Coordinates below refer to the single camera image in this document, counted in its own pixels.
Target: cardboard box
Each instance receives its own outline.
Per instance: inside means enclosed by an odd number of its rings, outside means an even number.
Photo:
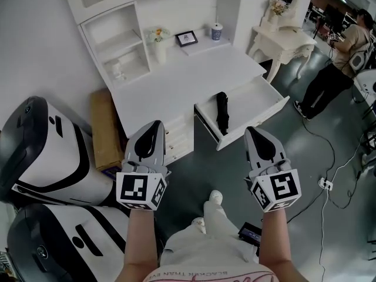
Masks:
[[[111,93],[99,90],[90,96],[93,147],[96,168],[116,181],[122,171],[127,138],[116,113]]]

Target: white cable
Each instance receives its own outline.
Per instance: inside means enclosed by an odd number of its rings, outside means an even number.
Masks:
[[[360,137],[360,139],[359,139],[359,144],[358,144],[358,146],[357,146],[357,149],[355,149],[354,154],[352,155],[352,157],[351,157],[351,158],[350,158],[350,159],[349,159],[344,165],[342,165],[342,166],[340,166],[340,167],[338,167],[338,168],[336,169],[336,171],[335,171],[335,173],[334,173],[334,177],[332,178],[331,182],[334,181],[334,178],[335,178],[335,176],[337,175],[337,172],[338,172],[341,168],[343,168],[343,167],[345,167],[346,165],[348,165],[349,162],[351,162],[351,161],[353,160],[353,158],[354,158],[355,155],[357,154],[357,151],[358,151],[358,149],[359,149],[359,147],[360,147],[360,143],[361,143],[361,141],[362,141],[363,136],[364,136],[364,135],[362,135],[362,136]]]
[[[323,267],[324,269],[324,272],[323,272],[323,276],[321,278],[321,282],[324,281],[324,274],[325,274],[325,267],[321,264],[321,258],[323,256],[323,251],[324,251],[324,208],[325,206],[327,205],[328,203],[328,199],[329,199],[329,190],[327,190],[327,200],[325,201],[324,205],[323,205],[323,208],[321,209],[321,232],[322,232],[322,238],[321,238],[321,253],[320,253],[320,259],[319,259],[319,264]]]

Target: human arm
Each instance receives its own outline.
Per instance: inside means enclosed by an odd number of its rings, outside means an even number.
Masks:
[[[260,264],[270,268],[280,282],[307,282],[291,262],[284,209],[264,213]]]
[[[331,46],[333,48],[336,48],[336,50],[338,50],[339,52],[342,52],[342,53],[349,52],[351,47],[353,47],[353,45],[351,44],[351,42],[348,39],[345,39],[343,42],[333,42],[333,44]]]
[[[129,216],[124,267],[116,282],[142,282],[157,267],[154,212],[132,210]]]

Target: electrical outlet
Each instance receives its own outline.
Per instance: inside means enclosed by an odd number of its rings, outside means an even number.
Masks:
[[[323,177],[318,181],[318,185],[326,190],[332,191],[333,189],[333,183],[329,182],[328,180],[325,180]]]

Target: open drawer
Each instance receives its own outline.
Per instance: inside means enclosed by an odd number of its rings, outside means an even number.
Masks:
[[[218,143],[217,150],[231,144],[244,135],[248,126],[258,126],[280,111],[289,96],[283,98],[262,76],[226,93],[229,112],[228,134],[223,136],[217,124],[217,100],[211,97],[194,105],[194,111]]]

